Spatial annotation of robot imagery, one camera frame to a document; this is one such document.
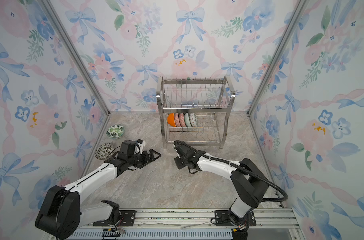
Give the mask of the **aluminium corner post left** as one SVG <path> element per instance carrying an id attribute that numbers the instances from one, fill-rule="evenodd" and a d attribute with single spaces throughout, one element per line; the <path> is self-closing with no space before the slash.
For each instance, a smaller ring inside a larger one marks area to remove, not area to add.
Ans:
<path id="1" fill-rule="evenodd" d="M 83 63 L 81 56 L 79 55 L 76 47 L 72 43 L 71 38 L 67 33 L 60 18 L 58 17 L 53 5 L 51 4 L 51 1 L 39 0 L 38 3 L 42 8 L 42 10 L 44 11 L 44 13 L 49 18 L 51 24 L 53 24 L 53 27 L 58 32 L 61 39 L 63 40 L 64 46 L 68 54 L 71 56 L 71 59 L 73 60 L 75 66 L 77 67 L 80 74 L 84 78 L 87 86 L 90 88 L 91 93 L 94 95 L 96 101 L 102 107 L 102 111 L 104 112 L 105 115 L 109 116 L 110 111 L 108 110 L 107 105 L 105 104 L 101 94 L 99 93 L 97 86 L 94 84 L 92 78 L 90 77 L 89 72 Z"/>

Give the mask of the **pale green celadon bowl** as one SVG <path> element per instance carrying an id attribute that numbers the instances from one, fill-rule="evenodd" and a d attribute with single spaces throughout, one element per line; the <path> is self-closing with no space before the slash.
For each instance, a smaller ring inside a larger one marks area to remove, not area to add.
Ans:
<path id="1" fill-rule="evenodd" d="M 184 121 L 185 121 L 185 125 L 188 128 L 191 128 L 192 125 L 190 123 L 190 114 L 189 113 L 184 113 Z"/>

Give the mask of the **aluminium corner post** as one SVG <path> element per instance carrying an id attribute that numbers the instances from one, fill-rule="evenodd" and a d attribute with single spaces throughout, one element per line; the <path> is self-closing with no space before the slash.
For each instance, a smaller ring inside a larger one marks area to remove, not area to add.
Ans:
<path id="1" fill-rule="evenodd" d="M 308 4 L 307 0 L 300 0 L 298 1 L 296 7 L 294 8 L 293 14 L 291 16 L 291 18 L 289 19 L 288 25 L 286 27 L 286 29 L 283 32 L 281 41 L 279 42 L 279 44 L 277 45 L 277 48 L 273 54 L 272 57 L 272 61 L 266 71 L 265 76 L 263 77 L 260 86 L 257 89 L 257 92 L 255 94 L 255 97 L 252 101 L 252 104 L 250 105 L 249 110 L 247 111 L 248 117 L 250 118 L 254 112 L 257 109 L 257 105 L 259 103 L 260 98 L 262 97 L 262 94 L 264 92 L 265 87 L 268 85 L 270 78 L 273 75 L 273 72 L 275 70 L 275 68 L 278 66 L 278 63 L 281 59 L 281 56 L 283 55 L 288 41 L 290 40 L 291 36 L 293 35 L 294 30 L 296 29 L 302 15 L 303 12 L 306 8 Z"/>
<path id="2" fill-rule="evenodd" d="M 68 54 L 71 56 L 71 59 L 73 60 L 75 66 L 77 67 L 80 74 L 84 78 L 87 86 L 90 88 L 91 93 L 94 95 L 96 101 L 102 107 L 102 111 L 104 112 L 105 115 L 109 116 L 110 111 L 108 110 L 107 105 L 105 104 L 101 94 L 99 93 L 97 86 L 94 84 L 92 78 L 90 77 L 89 72 L 83 63 L 81 56 L 79 55 L 76 47 L 72 43 L 71 38 L 67 33 L 60 18 L 58 17 L 53 5 L 51 4 L 51 1 L 39 0 L 38 3 L 42 8 L 42 10 L 44 11 L 44 13 L 49 18 L 51 24 L 53 24 L 53 27 L 58 32 L 61 39 L 63 40 L 64 46 Z"/>

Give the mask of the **aluminium corner post right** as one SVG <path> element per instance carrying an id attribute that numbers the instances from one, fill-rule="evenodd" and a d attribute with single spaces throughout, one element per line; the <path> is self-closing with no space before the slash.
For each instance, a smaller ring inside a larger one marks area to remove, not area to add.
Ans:
<path id="1" fill-rule="evenodd" d="M 283 55 L 288 41 L 290 40 L 291 36 L 293 35 L 294 30 L 296 29 L 302 15 L 303 12 L 306 8 L 308 4 L 307 0 L 300 0 L 298 1 L 296 7 L 294 8 L 293 14 L 291 16 L 291 18 L 289 19 L 288 25 L 286 27 L 286 29 L 283 32 L 281 41 L 279 42 L 279 44 L 277 45 L 277 48 L 273 54 L 272 57 L 272 61 L 266 71 L 265 76 L 263 77 L 260 86 L 257 89 L 257 92 L 255 94 L 255 97 L 252 101 L 252 104 L 250 105 L 249 110 L 247 111 L 248 117 L 250 118 L 254 112 L 257 109 L 257 105 L 259 103 L 260 98 L 262 97 L 262 94 L 264 92 L 265 87 L 268 85 L 270 78 L 273 75 L 273 72 L 275 70 L 275 68 L 278 66 L 278 63 L 281 59 L 281 56 Z"/>

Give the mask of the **pink purple bowl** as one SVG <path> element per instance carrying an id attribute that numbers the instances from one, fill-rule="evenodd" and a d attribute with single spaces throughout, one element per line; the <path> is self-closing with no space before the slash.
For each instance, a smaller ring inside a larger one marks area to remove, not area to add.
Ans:
<path id="1" fill-rule="evenodd" d="M 180 123 L 179 113 L 174 113 L 174 119 L 175 119 L 175 125 L 176 125 L 176 127 L 180 128 L 181 127 L 181 123 Z"/>

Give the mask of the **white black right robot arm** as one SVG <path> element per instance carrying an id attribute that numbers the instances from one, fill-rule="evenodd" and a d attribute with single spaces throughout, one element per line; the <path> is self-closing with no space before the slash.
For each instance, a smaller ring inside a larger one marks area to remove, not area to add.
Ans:
<path id="1" fill-rule="evenodd" d="M 174 141 L 174 150 L 178 169 L 213 173 L 233 183 L 238 197 L 229 208 L 229 219 L 234 226 L 245 224 L 248 213 L 259 206 L 269 188 L 268 179 L 259 168 L 250 159 L 220 160 L 179 140 Z"/>

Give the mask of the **dark speckled bowl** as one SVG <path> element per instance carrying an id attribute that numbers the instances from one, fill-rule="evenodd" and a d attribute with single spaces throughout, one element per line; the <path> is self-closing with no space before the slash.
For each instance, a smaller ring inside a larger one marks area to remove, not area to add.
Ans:
<path id="1" fill-rule="evenodd" d="M 94 156 L 98 160 L 104 161 L 113 153 L 114 149 L 114 145 L 111 143 L 101 144 L 96 149 Z"/>

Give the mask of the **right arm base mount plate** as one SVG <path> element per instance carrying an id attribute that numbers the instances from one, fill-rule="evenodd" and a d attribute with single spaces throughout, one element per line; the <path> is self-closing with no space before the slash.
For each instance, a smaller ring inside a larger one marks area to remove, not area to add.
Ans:
<path id="1" fill-rule="evenodd" d="M 247 215 L 237 222 L 236 217 L 231 217 L 228 210 L 215 210 L 215 216 L 211 223 L 218 227 L 241 227 L 249 224 L 250 227 L 257 225 L 254 212 L 248 212 Z"/>

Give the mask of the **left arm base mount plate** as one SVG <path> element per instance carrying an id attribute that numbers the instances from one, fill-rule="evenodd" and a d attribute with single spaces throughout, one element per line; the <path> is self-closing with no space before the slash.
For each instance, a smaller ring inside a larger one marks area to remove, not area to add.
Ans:
<path id="1" fill-rule="evenodd" d="M 97 221 L 93 223 L 94 227 L 133 227 L 135 221 L 135 210 L 120 210 L 118 221 L 113 224 L 112 221 Z"/>

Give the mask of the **stainless steel dish rack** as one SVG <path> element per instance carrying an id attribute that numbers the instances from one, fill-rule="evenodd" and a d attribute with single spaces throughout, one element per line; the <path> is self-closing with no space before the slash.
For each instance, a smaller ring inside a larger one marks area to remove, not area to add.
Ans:
<path id="1" fill-rule="evenodd" d="M 234 78 L 162 78 L 156 88 L 163 148 L 175 140 L 192 146 L 225 145 L 229 118 L 236 99 Z M 195 113 L 197 127 L 171 127 L 170 113 Z"/>

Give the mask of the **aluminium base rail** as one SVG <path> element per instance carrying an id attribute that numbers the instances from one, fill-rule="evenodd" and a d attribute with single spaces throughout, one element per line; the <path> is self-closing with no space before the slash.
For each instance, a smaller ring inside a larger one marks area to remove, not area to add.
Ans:
<path id="1" fill-rule="evenodd" d="M 257 225 L 218 227 L 215 209 L 132 209 L 133 227 L 78 228 L 70 240 L 303 240 L 292 209 L 255 209 Z"/>

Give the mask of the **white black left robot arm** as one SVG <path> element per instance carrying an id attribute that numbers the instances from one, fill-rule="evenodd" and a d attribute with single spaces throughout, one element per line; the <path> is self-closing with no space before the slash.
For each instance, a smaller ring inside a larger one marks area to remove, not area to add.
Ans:
<path id="1" fill-rule="evenodd" d="M 59 240 L 70 237 L 78 228 L 94 222 L 117 227 L 123 220 L 120 206 L 109 200 L 83 208 L 83 201 L 107 182 L 125 171 L 142 169 L 161 157 L 153 149 L 144 150 L 145 141 L 125 140 L 94 171 L 63 187 L 53 186 L 47 192 L 35 220 L 35 227 Z"/>

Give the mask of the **green geometric pattern bowl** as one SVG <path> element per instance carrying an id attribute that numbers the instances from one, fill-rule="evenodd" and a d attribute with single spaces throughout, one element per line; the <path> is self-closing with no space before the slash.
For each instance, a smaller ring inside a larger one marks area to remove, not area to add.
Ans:
<path id="1" fill-rule="evenodd" d="M 189 113 L 189 121 L 190 121 L 190 125 L 191 127 L 197 127 L 198 126 L 198 120 L 197 120 L 197 116 L 195 113 Z"/>

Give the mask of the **orange white bowl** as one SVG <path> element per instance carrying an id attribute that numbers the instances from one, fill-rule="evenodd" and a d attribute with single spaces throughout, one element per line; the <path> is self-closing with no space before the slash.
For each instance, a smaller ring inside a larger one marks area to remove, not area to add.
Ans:
<path id="1" fill-rule="evenodd" d="M 167 117 L 167 123 L 171 126 L 171 127 L 176 127 L 176 122 L 175 122 L 175 114 L 174 113 L 170 113 L 168 114 Z"/>

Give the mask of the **green leaf pattern bowl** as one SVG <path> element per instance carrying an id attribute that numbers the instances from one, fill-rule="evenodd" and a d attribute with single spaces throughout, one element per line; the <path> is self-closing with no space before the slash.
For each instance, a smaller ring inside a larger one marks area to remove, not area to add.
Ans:
<path id="1" fill-rule="evenodd" d="M 124 132 L 125 132 L 124 126 L 116 124 L 116 125 L 110 126 L 107 129 L 106 135 L 108 138 L 116 140 L 116 139 L 121 138 L 123 136 Z"/>

